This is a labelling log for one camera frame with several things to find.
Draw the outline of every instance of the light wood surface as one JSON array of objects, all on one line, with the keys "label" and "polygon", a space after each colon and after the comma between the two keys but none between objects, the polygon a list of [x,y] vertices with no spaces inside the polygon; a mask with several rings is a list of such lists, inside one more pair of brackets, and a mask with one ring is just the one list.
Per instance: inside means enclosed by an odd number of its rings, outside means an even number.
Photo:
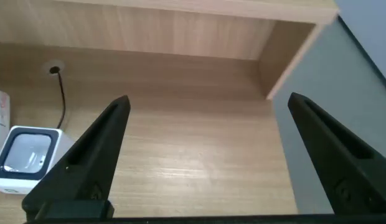
[{"label": "light wood surface", "polygon": [[285,78],[308,50],[314,24],[278,21],[259,59],[260,85],[264,96],[272,99]]},{"label": "light wood surface", "polygon": [[227,16],[328,24],[336,16],[334,0],[56,0],[112,6],[166,9]]},{"label": "light wood surface", "polygon": [[289,47],[283,50],[280,49],[280,52],[281,51],[286,52],[285,55],[288,55],[292,50],[296,50],[294,47],[291,48],[291,46],[297,46],[294,44],[294,42],[299,42],[300,39],[304,39],[304,42],[302,43],[302,45],[300,45],[299,49],[294,52],[294,57],[289,61],[289,63],[286,65],[283,71],[280,70],[279,72],[275,73],[276,70],[274,69],[275,67],[281,65],[282,62],[280,61],[280,58],[277,64],[273,64],[273,69],[270,67],[267,67],[272,64],[272,63],[267,64],[267,62],[269,62],[267,61],[267,59],[260,60],[261,82],[267,83],[267,84],[262,84],[261,87],[267,88],[267,90],[269,90],[266,92],[264,91],[267,100],[271,100],[276,95],[277,91],[283,86],[287,77],[290,75],[291,72],[293,72],[295,67],[299,64],[301,59],[304,57],[305,53],[309,50],[309,48],[312,46],[313,42],[318,38],[318,36],[320,35],[323,29],[324,29],[324,25],[318,24],[318,25],[315,25],[312,29],[310,29],[309,27],[302,27],[301,29],[297,29],[293,31],[294,34],[292,34],[291,36],[294,36],[294,38],[285,40],[287,41],[287,43],[288,42],[290,43]]},{"label": "light wood surface", "polygon": [[[0,45],[12,124],[54,127],[65,62],[63,130],[77,139],[116,97],[131,100],[110,200],[116,217],[296,213],[258,63],[178,55]],[[21,223],[22,197],[0,193],[0,223]]]},{"label": "light wood surface", "polygon": [[0,0],[0,42],[257,60],[274,21],[45,0]]}]

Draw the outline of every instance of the wooden shelf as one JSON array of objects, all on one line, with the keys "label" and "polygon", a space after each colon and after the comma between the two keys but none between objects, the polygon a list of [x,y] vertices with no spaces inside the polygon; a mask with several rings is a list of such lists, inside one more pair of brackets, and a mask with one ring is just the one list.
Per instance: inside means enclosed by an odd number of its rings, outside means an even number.
[{"label": "wooden shelf", "polygon": [[145,9],[199,12],[293,22],[328,24],[338,7],[333,0],[55,0],[128,6]]},{"label": "wooden shelf", "polygon": [[[59,84],[41,71],[53,58],[66,64],[63,129],[72,138],[111,100],[130,98],[110,194],[116,217],[297,212],[255,61],[0,44],[12,124],[57,125]],[[21,200],[0,193],[0,223],[24,221]]]}]

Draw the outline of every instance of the gray wall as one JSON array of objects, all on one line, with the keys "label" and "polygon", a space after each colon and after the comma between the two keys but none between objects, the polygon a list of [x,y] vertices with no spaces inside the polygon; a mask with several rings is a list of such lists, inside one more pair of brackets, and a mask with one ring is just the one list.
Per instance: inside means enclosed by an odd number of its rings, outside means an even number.
[{"label": "gray wall", "polygon": [[386,0],[336,0],[340,16],[386,78]]},{"label": "gray wall", "polygon": [[292,91],[315,101],[386,157],[386,88],[336,21],[326,27],[274,97],[298,210],[332,213],[287,107]]}]

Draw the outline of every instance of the white device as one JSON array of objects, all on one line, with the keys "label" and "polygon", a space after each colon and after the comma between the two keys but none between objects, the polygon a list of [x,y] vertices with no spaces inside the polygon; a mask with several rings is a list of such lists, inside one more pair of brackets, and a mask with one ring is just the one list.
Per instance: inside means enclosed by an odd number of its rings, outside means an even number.
[{"label": "white device", "polygon": [[0,191],[28,194],[73,144],[60,129],[13,126],[0,153]]}]

